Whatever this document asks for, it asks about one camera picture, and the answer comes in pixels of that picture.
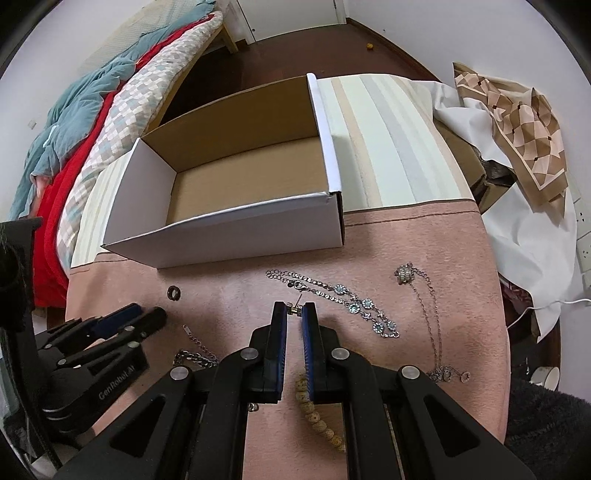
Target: checkered quilt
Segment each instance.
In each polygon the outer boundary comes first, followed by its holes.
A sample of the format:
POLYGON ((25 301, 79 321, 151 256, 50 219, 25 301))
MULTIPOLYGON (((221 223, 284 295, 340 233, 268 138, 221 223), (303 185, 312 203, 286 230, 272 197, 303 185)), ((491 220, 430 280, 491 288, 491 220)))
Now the checkered quilt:
POLYGON ((56 238, 57 255, 68 272, 82 213, 101 171, 133 147, 199 48, 222 26, 222 13, 186 31, 164 47, 115 96, 96 143, 66 201, 56 238))

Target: metal pivot screw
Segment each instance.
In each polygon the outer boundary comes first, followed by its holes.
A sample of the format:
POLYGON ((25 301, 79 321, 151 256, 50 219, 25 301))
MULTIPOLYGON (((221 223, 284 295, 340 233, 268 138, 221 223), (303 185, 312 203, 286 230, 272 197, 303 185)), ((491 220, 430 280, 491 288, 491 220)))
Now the metal pivot screw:
POLYGON ((170 378, 173 380, 184 380, 189 376, 189 369, 187 367, 174 367, 170 371, 170 378))
POLYGON ((254 360, 258 356, 258 350, 256 348, 249 346, 240 352, 240 356, 244 360, 254 360))
POLYGON ((407 365, 402 368, 402 376, 409 380, 415 380, 421 374, 420 370, 414 365, 407 365))
POLYGON ((347 360, 350 355, 346 348, 335 348, 330 354, 335 360, 347 360))

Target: wall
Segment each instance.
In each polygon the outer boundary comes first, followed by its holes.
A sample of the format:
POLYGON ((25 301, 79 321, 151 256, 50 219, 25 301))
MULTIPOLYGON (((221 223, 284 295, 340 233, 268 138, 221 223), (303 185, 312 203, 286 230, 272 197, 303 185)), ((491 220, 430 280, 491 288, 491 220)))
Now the wall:
POLYGON ((31 142, 47 111, 78 78, 78 65, 149 1, 63 0, 18 50, 0 79, 0 220, 7 217, 31 142))

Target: beige bead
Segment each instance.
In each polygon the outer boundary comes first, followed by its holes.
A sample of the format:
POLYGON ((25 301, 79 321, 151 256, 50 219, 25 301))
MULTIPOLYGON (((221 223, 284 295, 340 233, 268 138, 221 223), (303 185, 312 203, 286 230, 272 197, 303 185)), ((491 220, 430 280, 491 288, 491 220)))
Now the beige bead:
POLYGON ((312 425, 312 429, 316 433, 322 433, 323 431, 325 431, 327 429, 326 422, 324 420, 317 421, 316 423, 314 423, 312 425))
POLYGON ((340 447, 341 445, 343 445, 343 439, 340 437, 340 435, 335 435, 334 437, 332 437, 330 439, 330 444, 333 447, 340 447))
POLYGON ((308 381, 303 378, 295 382, 295 391, 296 392, 307 392, 308 391, 308 381))
POLYGON ((300 403, 307 403, 310 401, 308 392, 295 392, 295 399, 300 403))
POLYGON ((300 407, 304 413, 312 413, 315 410, 314 404, 311 401, 300 404, 300 407))
POLYGON ((316 423, 317 421, 320 421, 320 414, 317 411, 308 413, 308 415, 306 415, 306 420, 308 420, 310 423, 316 423))
POLYGON ((328 440, 335 436, 335 431, 333 429, 326 429, 322 432, 322 436, 328 440))

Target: door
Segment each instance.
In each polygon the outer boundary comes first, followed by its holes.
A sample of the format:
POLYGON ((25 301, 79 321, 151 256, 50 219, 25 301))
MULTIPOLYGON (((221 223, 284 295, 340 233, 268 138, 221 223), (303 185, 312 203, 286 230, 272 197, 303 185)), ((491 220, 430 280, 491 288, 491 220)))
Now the door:
POLYGON ((255 40, 339 23, 336 0, 238 0, 255 40))

